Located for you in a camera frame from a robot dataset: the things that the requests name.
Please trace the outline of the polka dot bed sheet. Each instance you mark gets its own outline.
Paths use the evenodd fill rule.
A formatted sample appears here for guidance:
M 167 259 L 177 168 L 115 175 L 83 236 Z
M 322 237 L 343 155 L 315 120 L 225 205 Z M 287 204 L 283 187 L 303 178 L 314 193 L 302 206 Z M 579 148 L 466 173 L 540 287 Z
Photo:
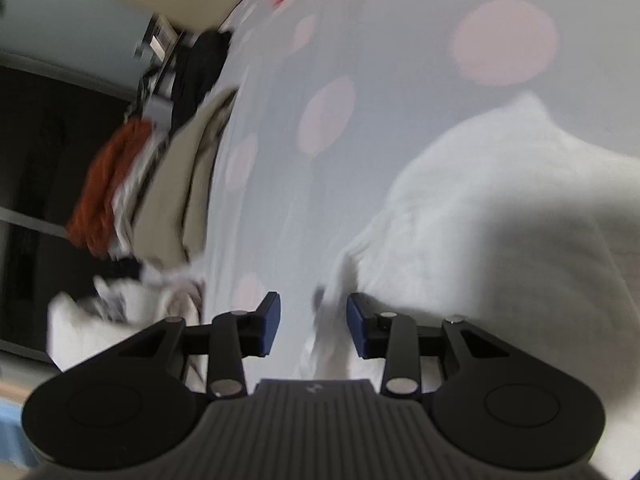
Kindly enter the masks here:
M 250 380 L 288 378 L 314 296 L 393 180 L 450 127 L 530 91 L 588 142 L 639 151 L 639 0 L 243 0 L 238 95 L 209 194 L 208 318 L 278 292 Z

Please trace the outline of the beige striped garment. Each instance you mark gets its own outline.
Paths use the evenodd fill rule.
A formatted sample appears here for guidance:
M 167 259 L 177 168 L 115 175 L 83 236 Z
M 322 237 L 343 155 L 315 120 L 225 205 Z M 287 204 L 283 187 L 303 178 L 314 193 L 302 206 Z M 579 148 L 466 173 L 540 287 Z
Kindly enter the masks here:
M 172 269 L 204 252 L 209 188 L 238 91 L 218 92 L 172 136 L 134 218 L 138 260 Z

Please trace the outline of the white folded cloth pile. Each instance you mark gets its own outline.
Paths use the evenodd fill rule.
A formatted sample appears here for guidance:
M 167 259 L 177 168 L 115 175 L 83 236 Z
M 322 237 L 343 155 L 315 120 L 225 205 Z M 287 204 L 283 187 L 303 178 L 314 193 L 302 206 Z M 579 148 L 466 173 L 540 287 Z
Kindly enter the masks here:
M 143 284 L 94 279 L 93 296 L 57 294 L 48 305 L 47 354 L 60 370 L 134 336 L 165 318 L 201 323 L 203 289 L 190 280 Z

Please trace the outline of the white black left nightstand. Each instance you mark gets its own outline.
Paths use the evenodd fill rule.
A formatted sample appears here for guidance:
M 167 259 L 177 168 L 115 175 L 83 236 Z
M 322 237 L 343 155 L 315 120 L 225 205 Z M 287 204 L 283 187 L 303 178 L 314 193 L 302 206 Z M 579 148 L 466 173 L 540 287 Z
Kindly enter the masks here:
M 134 50 L 134 57 L 147 58 L 149 66 L 140 76 L 130 113 L 165 130 L 171 123 L 174 103 L 170 89 L 175 76 L 176 49 L 181 40 L 182 30 L 175 29 L 163 15 L 154 14 Z

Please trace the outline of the black clothing heap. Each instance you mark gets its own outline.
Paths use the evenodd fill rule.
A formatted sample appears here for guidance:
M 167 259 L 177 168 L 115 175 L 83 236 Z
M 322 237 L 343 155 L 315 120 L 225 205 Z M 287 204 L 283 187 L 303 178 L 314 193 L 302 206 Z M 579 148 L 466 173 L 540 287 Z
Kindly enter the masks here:
M 171 89 L 174 112 L 191 116 L 218 80 L 231 46 L 231 30 L 207 29 L 178 53 Z

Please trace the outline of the orange brown cloth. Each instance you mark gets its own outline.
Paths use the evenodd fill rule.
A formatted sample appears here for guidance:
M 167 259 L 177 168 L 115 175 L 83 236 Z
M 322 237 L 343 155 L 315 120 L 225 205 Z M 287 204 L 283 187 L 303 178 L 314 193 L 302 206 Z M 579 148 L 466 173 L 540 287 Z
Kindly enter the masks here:
M 98 258 L 107 256 L 114 233 L 114 194 L 151 133 L 152 122 L 131 118 L 98 151 L 65 227 L 67 239 L 75 247 Z

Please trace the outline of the white muslin garment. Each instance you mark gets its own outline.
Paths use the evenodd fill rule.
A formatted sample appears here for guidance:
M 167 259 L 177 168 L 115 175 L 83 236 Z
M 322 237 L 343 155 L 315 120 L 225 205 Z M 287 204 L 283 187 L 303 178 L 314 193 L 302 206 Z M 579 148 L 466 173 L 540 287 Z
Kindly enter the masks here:
M 524 93 L 402 170 L 337 260 L 300 377 L 381 378 L 352 344 L 351 292 L 423 324 L 464 316 L 582 380 L 606 411 L 593 465 L 638 471 L 638 159 L 571 136 Z

